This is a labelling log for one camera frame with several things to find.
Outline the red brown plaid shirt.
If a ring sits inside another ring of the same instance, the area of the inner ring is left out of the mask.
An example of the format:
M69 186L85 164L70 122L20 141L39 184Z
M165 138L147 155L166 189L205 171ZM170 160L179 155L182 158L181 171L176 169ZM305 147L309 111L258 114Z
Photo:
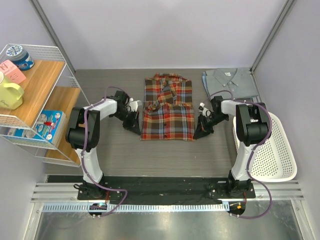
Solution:
M195 129L192 81L174 73L146 78L141 140L193 141Z

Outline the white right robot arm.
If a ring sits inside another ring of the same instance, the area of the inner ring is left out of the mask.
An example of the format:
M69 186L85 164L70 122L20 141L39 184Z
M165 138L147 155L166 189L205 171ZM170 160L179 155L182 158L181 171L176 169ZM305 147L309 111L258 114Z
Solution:
M223 99L215 96L210 100L212 110L199 104L198 123L193 138L206 137L214 132L214 126L235 117L235 132L239 140L239 149L232 169L226 181L226 193L233 198L248 190L252 177L250 170L258 150L272 133L272 120L263 102L248 102Z

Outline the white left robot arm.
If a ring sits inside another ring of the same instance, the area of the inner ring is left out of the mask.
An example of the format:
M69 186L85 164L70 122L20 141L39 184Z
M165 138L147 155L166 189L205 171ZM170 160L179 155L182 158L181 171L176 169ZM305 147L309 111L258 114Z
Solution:
M124 91L117 90L115 95L106 96L97 103L71 110L65 140L77 153L83 171L83 182L89 184L89 194L97 200L102 199L107 192L107 187L102 182L104 174L97 154L101 121L107 117L115 117L122 121L125 130L140 135L141 105L140 100L134 100Z

